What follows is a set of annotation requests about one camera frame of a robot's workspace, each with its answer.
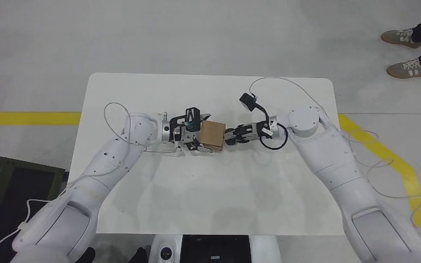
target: black cable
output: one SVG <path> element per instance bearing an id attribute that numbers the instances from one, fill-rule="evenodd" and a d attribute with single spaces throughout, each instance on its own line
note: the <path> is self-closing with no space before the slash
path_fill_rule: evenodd
<path id="1" fill-rule="evenodd" d="M 280 123 L 277 123 L 277 125 L 278 125 L 279 127 L 281 127 L 282 129 L 284 129 L 284 132 L 285 132 L 285 140 L 284 140 L 284 142 L 281 144 L 281 146 L 276 147 L 276 148 L 275 148 L 275 147 L 270 147 L 270 146 L 268 146 L 268 145 L 264 144 L 262 137 L 260 137 L 260 138 L 259 138 L 260 143 L 262 143 L 262 145 L 263 145 L 265 148 L 267 148 L 267 149 L 269 149 L 269 150 L 273 150 L 273 151 L 277 151 L 277 150 L 281 149 L 282 147 L 284 147 L 284 146 L 285 146 L 285 144 L 286 144 L 286 143 L 287 143 L 287 141 L 288 141 L 288 131 L 287 131 L 287 128 L 285 128 L 285 126 L 284 126 L 284 125 L 282 125 L 282 124 L 280 124 Z"/>

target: gray floor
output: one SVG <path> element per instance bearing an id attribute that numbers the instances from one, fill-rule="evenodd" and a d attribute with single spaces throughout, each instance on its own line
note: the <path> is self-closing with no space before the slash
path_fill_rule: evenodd
<path id="1" fill-rule="evenodd" d="M 419 10 L 419 0 L 0 0 L 0 111 L 81 111 L 95 72 L 329 78 L 338 111 L 358 113 L 419 169 L 420 80 L 385 68 L 421 50 L 379 37 L 421 22 Z M 68 169 L 76 133 L 0 126 L 0 155 Z M 99 235 L 110 254 L 98 261 L 124 262 L 150 240 Z M 345 237 L 278 240 L 286 263 L 358 262 Z"/>

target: black panel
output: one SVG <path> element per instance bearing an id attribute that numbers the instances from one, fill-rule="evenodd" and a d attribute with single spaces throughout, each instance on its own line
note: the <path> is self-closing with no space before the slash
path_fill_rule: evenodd
<path id="1" fill-rule="evenodd" d="M 32 164 L 8 158 L 0 158 L 0 239 L 13 232 L 25 220 L 28 210 L 28 199 L 48 200 L 54 193 L 59 192 L 57 182 L 61 182 L 64 170 L 50 166 Z M 45 203 L 31 202 L 31 217 L 39 211 Z M 0 244 L 0 258 L 2 262 L 10 262 L 16 254 L 12 250 L 14 237 L 9 237 Z"/>
<path id="2" fill-rule="evenodd" d="M 251 263 L 248 235 L 184 235 L 180 263 Z"/>

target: round button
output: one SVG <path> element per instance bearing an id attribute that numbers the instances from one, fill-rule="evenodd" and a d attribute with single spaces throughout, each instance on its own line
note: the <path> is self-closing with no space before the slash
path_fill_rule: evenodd
<path id="1" fill-rule="evenodd" d="M 169 247 L 161 249 L 161 258 L 162 260 L 169 260 L 172 256 L 172 250 Z"/>

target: person's foot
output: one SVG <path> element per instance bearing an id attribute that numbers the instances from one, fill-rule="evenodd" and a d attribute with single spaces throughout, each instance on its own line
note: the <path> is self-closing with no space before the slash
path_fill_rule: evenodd
<path id="1" fill-rule="evenodd" d="M 408 62 L 391 65 L 387 68 L 387 73 L 395 78 L 421 77 L 420 59 L 412 59 Z"/>
<path id="2" fill-rule="evenodd" d="M 412 47 L 413 49 L 417 49 L 421 47 L 421 42 L 413 42 L 411 38 L 412 33 L 412 29 L 391 30 L 384 32 L 381 38 L 383 41 L 388 42 L 390 44 L 406 45 L 408 47 Z"/>

